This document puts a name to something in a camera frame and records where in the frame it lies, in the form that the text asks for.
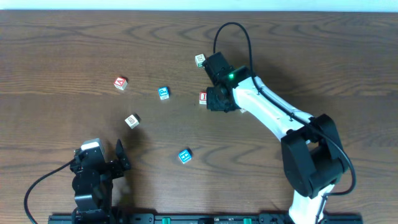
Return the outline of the red letter A block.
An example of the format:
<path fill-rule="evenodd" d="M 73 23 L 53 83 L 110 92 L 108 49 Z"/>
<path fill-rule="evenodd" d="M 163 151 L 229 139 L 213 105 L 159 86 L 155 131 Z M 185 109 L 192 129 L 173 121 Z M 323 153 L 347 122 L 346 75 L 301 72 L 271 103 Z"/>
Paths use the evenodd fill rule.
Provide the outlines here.
<path fill-rule="evenodd" d="M 123 77 L 117 77 L 117 79 L 115 79 L 113 83 L 113 85 L 119 90 L 125 90 L 127 84 L 128 84 L 127 80 Z"/>

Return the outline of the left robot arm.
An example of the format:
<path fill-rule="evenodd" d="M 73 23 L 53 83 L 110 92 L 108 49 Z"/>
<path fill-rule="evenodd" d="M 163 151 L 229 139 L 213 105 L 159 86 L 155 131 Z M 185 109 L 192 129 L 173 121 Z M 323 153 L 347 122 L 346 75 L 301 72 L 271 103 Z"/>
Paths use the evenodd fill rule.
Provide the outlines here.
<path fill-rule="evenodd" d="M 72 187 L 77 208 L 73 223 L 128 223 L 120 208 L 112 206 L 113 180 L 124 176 L 131 163 L 117 140 L 116 159 L 105 161 L 100 139 L 85 141 L 75 151 L 70 170 L 75 174 Z"/>

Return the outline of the red letter I block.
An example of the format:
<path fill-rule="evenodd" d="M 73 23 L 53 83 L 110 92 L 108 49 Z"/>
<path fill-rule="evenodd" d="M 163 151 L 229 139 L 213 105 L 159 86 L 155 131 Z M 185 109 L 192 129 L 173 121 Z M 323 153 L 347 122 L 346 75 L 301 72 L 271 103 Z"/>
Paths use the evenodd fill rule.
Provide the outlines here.
<path fill-rule="evenodd" d="M 207 96 L 206 92 L 203 92 L 203 91 L 200 92 L 199 104 L 201 104 L 201 105 L 206 104 L 206 102 L 207 102 L 206 96 Z"/>

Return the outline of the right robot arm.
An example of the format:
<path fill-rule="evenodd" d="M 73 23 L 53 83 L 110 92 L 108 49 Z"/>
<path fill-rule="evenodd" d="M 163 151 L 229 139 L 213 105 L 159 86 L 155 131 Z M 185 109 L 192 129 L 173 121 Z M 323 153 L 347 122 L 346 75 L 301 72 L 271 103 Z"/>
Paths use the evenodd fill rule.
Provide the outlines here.
<path fill-rule="evenodd" d="M 206 90 L 209 110 L 244 109 L 280 141 L 284 173 L 294 189 L 290 221 L 325 222 L 326 201 L 336 195 L 333 188 L 346 171 L 356 185 L 353 164 L 334 121 L 326 114 L 314 117 L 290 105 L 246 66 L 205 65 L 205 71 L 213 83 Z"/>

